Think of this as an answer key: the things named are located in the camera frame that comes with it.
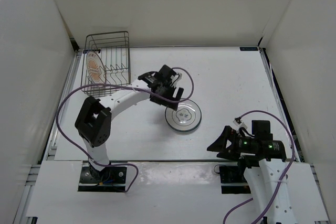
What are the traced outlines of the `metal wire dish rack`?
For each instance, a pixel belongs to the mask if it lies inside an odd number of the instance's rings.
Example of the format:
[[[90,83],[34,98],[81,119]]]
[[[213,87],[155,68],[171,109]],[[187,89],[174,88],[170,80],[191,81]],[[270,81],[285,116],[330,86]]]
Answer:
[[[82,52],[81,85],[90,85],[83,88],[86,95],[104,97],[111,95],[117,88],[104,87],[104,84],[93,83],[86,67],[86,54],[96,52],[106,69],[106,84],[127,86],[131,82],[130,40],[127,31],[113,31],[96,33],[86,36],[85,48]]]

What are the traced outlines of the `white plate orange pattern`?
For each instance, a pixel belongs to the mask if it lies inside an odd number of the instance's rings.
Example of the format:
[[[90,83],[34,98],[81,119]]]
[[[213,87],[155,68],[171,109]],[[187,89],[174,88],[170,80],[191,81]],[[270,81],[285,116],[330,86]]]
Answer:
[[[86,67],[90,80],[95,84],[106,84],[106,69],[99,55],[94,51],[86,54]]]

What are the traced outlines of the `white plate green flower pattern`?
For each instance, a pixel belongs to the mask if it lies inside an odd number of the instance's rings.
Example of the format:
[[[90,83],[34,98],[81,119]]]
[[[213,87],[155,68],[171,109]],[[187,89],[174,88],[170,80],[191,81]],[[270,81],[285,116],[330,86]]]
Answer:
[[[169,128],[171,128],[172,130],[176,132],[188,133],[188,132],[192,132],[196,130],[200,126],[201,121],[202,120],[196,120],[190,125],[179,124],[179,123],[176,123],[174,121],[169,121],[169,120],[166,120],[166,123],[168,124]]]

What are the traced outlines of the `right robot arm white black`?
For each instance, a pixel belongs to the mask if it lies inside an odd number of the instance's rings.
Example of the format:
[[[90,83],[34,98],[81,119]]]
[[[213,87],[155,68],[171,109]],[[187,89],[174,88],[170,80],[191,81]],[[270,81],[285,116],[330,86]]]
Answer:
[[[274,140],[270,121],[253,120],[251,132],[238,121],[227,125],[207,148],[218,158],[236,161],[236,177],[247,182],[259,211],[254,223],[298,223],[288,190],[287,172],[294,158],[287,159],[282,141]]]

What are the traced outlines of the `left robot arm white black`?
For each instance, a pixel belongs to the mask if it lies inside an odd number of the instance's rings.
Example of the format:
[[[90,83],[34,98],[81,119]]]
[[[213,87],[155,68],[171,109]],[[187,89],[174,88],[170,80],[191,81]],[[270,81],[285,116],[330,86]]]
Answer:
[[[150,100],[158,105],[176,110],[184,89],[176,84],[182,74],[164,65],[158,72],[144,73],[123,90],[107,99],[89,96],[85,99],[75,121],[75,128],[82,137],[87,153],[90,175],[98,182],[110,176],[106,141],[111,133],[111,122],[131,106]]]

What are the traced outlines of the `white foam front board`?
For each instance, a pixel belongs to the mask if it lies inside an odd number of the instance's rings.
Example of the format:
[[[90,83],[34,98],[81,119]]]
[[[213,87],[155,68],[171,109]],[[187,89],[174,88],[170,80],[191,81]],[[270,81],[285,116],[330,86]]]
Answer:
[[[214,163],[139,162],[127,193],[79,192],[80,161],[42,163],[27,209],[38,223],[251,223],[249,194],[223,194]]]

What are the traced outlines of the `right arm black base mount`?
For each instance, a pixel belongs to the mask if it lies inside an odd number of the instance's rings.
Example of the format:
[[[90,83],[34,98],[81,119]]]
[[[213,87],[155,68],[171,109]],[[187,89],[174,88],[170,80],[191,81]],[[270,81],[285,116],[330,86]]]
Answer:
[[[250,194],[250,188],[237,166],[218,164],[213,172],[220,176],[222,194]]]

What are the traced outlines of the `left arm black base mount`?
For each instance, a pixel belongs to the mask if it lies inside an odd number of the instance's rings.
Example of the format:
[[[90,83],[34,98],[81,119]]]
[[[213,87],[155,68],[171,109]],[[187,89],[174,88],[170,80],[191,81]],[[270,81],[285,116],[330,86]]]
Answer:
[[[84,164],[79,176],[79,192],[122,193],[125,191],[127,168],[125,166],[107,167],[95,172]]]

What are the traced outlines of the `aluminium front rail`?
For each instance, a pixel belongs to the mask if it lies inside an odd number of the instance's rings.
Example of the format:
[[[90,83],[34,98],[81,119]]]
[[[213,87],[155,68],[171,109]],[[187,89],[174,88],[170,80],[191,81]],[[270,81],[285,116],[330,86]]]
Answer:
[[[72,162],[72,161],[81,161],[81,162],[87,162],[88,158],[86,159],[51,159],[48,158],[45,161],[66,161],[66,162]],[[166,162],[166,163],[185,163],[185,162],[215,162],[215,163],[233,163],[237,161],[229,161],[227,159],[110,159],[111,163],[134,163],[134,162]]]

